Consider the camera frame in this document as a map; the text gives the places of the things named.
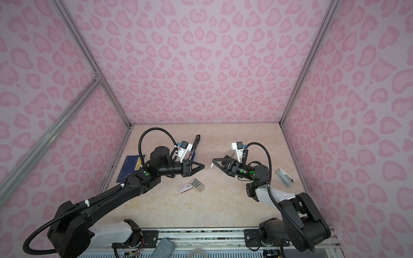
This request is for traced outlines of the blue black stapler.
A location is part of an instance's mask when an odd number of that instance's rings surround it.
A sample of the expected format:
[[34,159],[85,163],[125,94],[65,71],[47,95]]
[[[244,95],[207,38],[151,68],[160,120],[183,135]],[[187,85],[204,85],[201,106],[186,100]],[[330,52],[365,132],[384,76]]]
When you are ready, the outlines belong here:
[[199,145],[199,143],[200,143],[200,140],[201,140],[201,135],[200,135],[200,134],[197,134],[196,137],[195,137],[195,141],[194,141],[193,147],[192,147],[192,149],[191,149],[191,153],[190,153],[190,155],[189,155],[189,160],[191,160],[191,161],[194,161],[194,159],[195,159],[196,149],[197,149],[197,147],[198,147],[198,145]]

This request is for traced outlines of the silver staple tray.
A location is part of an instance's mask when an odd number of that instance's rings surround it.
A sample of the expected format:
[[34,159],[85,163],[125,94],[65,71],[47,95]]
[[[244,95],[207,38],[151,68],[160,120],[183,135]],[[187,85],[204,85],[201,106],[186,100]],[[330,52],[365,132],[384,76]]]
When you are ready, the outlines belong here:
[[190,183],[192,187],[197,189],[199,192],[201,192],[205,188],[205,185],[196,178],[194,178]]

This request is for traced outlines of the red white staple box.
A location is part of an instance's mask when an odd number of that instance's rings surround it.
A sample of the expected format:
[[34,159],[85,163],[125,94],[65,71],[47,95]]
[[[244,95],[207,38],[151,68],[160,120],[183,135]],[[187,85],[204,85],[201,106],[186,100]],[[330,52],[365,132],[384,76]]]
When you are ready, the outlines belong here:
[[192,189],[192,185],[190,182],[184,183],[182,185],[179,186],[179,192],[182,194],[190,189]]

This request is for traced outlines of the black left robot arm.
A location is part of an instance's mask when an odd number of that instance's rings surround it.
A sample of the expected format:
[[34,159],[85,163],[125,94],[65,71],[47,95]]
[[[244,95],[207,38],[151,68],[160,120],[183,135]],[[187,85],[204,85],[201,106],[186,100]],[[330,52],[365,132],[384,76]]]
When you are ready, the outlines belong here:
[[103,231],[93,225],[123,203],[143,195],[161,182],[162,176],[190,177],[203,170],[201,163],[183,159],[173,161],[169,148],[159,146],[142,168],[127,176],[121,184],[86,201],[60,205],[57,219],[47,237],[62,258],[77,258],[92,246],[114,244],[120,247],[141,247],[142,230],[132,219],[125,219]]

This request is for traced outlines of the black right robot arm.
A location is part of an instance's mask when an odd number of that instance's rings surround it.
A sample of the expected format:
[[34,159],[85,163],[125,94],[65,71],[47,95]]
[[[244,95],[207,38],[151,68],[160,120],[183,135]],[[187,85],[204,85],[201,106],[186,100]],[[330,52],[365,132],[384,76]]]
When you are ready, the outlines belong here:
[[270,186],[270,169],[258,163],[242,164],[225,157],[213,159],[213,165],[231,177],[247,179],[246,193],[256,202],[268,204],[280,212],[259,224],[248,247],[279,246],[291,243],[297,250],[315,251],[315,246],[331,237],[331,230],[313,199],[305,192],[287,193]]

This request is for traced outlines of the dark blue booklet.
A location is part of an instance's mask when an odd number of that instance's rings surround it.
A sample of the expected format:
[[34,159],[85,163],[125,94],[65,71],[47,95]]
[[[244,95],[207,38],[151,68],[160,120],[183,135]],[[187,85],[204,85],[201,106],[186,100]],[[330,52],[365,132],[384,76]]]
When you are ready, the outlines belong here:
[[142,158],[139,155],[129,155],[125,158],[116,183],[123,183],[126,177],[132,175],[142,167]]

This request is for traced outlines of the grey cloth pad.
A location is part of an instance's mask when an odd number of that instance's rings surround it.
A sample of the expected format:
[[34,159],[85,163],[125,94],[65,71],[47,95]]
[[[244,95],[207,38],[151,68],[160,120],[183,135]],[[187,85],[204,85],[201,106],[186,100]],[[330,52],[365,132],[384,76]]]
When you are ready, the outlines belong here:
[[168,238],[162,238],[153,251],[151,258],[170,258],[174,252],[175,244]]

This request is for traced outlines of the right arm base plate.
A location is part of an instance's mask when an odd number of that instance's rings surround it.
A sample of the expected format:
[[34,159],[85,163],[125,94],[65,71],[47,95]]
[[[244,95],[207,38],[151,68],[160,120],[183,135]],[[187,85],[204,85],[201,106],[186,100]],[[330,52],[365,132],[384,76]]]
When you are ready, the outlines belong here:
[[264,246],[264,234],[261,229],[245,229],[243,232],[247,248],[254,249]]

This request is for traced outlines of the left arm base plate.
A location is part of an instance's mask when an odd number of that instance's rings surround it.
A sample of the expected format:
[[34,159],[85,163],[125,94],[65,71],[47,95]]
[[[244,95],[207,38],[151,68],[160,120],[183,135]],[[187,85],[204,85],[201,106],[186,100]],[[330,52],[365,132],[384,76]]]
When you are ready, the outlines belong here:
[[113,243],[112,247],[117,249],[126,248],[155,248],[159,236],[159,231],[155,230],[137,230],[133,231],[130,237],[124,243]]

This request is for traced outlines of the aluminium front rail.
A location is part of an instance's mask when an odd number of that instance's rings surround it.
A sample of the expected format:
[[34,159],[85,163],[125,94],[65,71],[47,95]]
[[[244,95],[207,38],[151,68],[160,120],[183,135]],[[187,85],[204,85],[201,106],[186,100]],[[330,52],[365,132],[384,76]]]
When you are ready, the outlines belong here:
[[[245,246],[244,230],[256,227],[148,228],[159,231],[156,247],[162,238],[175,244],[171,258],[342,258],[344,256],[334,231],[316,245],[315,251],[298,251],[291,243],[250,249]],[[113,249],[111,244],[93,247],[82,258],[149,258],[155,248]]]

